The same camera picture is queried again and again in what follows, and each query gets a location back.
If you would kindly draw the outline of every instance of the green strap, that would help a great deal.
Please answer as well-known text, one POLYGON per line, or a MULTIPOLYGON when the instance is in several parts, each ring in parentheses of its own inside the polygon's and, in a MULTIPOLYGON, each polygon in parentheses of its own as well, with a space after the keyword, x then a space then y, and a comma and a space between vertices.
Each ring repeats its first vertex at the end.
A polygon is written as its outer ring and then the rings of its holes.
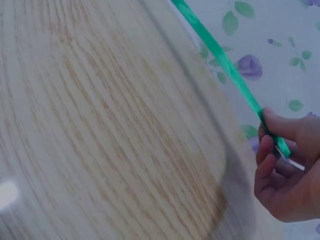
POLYGON ((238 70, 234 67, 232 62, 227 57, 222 47, 211 36, 211 34, 208 32, 205 26, 199 21, 197 16, 192 12, 192 10, 189 8, 189 6, 185 3, 184 0, 171 0, 171 2, 188 21, 188 23, 198 34, 198 36, 202 39, 202 41, 210 50, 210 52, 215 56, 216 60, 221 65, 224 72, 230 77, 230 79, 232 79, 233 83, 239 89, 240 93, 243 95, 246 102, 249 104, 249 106, 255 112, 255 114, 259 117, 267 133, 273 137, 275 145, 279 148, 283 155, 286 158, 288 158, 290 155, 290 150, 287 144, 285 143, 285 140, 281 137, 271 134, 270 131, 268 131, 265 121, 263 119, 262 108, 250 92, 248 86, 246 85, 238 70))

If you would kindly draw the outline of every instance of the wooden surface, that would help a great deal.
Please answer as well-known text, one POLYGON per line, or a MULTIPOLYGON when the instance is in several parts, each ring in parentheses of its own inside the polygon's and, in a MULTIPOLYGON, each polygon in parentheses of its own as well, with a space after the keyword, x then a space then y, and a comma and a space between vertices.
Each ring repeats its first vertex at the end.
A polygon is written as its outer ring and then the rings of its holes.
POLYGON ((0 49, 1 239, 284 239, 165 1, 0 0, 0 49))

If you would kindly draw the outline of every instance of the hand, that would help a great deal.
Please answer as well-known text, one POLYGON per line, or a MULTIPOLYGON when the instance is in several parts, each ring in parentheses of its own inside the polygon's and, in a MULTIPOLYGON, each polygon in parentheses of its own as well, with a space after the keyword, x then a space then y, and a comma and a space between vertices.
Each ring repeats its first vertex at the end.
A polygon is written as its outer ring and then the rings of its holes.
POLYGON ((269 131, 286 139, 290 159, 304 170, 277 160, 274 140, 259 127, 259 149, 254 195, 278 220, 297 222, 320 218, 320 117, 288 119, 266 108, 264 120, 269 131))

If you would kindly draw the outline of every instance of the green leaf print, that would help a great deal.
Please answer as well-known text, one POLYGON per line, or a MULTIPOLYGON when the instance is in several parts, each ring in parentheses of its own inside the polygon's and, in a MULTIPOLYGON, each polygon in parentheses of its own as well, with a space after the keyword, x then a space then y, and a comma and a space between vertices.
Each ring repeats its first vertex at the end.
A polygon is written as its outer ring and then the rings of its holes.
POLYGON ((209 55, 207 46, 204 45, 202 42, 200 43, 200 55, 203 57, 203 59, 207 59, 209 55))
POLYGON ((300 100, 291 100, 289 102, 289 108, 291 109, 292 112, 298 112, 303 108, 303 104, 301 103, 300 100))
POLYGON ((258 129, 256 127, 249 124, 242 125, 241 127, 247 139, 258 136, 258 129))
POLYGON ((295 48, 296 44, 295 44, 294 39, 290 36, 290 37, 288 37, 288 40, 289 40, 289 43, 291 44, 291 46, 295 48))
POLYGON ((303 59, 308 60, 311 58, 312 53, 310 51, 303 51, 301 55, 303 59))
POLYGON ((299 0, 299 3, 304 9, 307 9, 309 7, 303 0, 299 0))
POLYGON ((318 29, 318 31, 320 32, 320 22, 317 22, 317 23, 315 24, 315 27, 316 27, 316 29, 318 29))
POLYGON ((220 64, 218 63, 217 59, 212 59, 208 62, 213 67, 218 67, 220 64))
POLYGON ((218 78, 219 82, 222 83, 223 85, 226 85, 227 78, 226 75, 223 72, 217 72, 216 77, 218 78))
POLYGON ((255 10, 254 8, 243 1, 236 1, 234 3, 234 8, 237 11, 238 14, 241 16, 248 18, 248 19, 254 19, 255 18, 255 10))
POLYGON ((229 46, 222 46, 222 49, 223 49, 223 51, 225 51, 225 52, 230 52, 230 51, 233 50, 233 48, 232 48, 232 47, 229 47, 229 46))
POLYGON ((306 65, 305 65, 304 61, 302 61, 302 59, 300 60, 300 68, 303 72, 307 71, 306 65))
POLYGON ((278 41, 273 40, 272 46, 274 47, 282 47, 282 44, 278 41))
POLYGON ((222 19, 222 27, 224 32, 228 36, 231 36, 237 31, 238 26, 238 18, 234 15, 232 11, 228 11, 222 19))
POLYGON ((297 66, 300 62, 300 58, 298 57, 293 57, 290 59, 289 65, 290 66, 297 66))

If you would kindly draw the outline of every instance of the purple flower print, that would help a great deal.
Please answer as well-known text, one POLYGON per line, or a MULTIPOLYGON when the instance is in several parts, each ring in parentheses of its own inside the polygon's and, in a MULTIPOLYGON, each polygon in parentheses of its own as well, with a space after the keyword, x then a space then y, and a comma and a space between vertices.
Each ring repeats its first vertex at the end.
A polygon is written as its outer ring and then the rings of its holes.
POLYGON ((312 112, 312 111, 311 111, 311 112, 309 112, 309 113, 307 114, 307 116, 314 116, 314 117, 317 117, 317 115, 313 114, 313 112, 312 112))
POLYGON ((256 81, 262 76, 262 66, 258 58, 253 55, 245 55, 238 61, 240 74, 248 80, 256 81))
POLYGON ((318 226, 316 226, 315 231, 320 235, 320 223, 318 224, 318 226))
POLYGON ((253 136, 249 138, 250 146, 255 154, 258 152, 259 148, 259 138, 257 136, 253 136))
POLYGON ((320 0, 312 0, 313 4, 320 7, 320 0))
POLYGON ((307 6, 316 5, 317 7, 320 7, 320 0, 302 0, 302 1, 307 6))

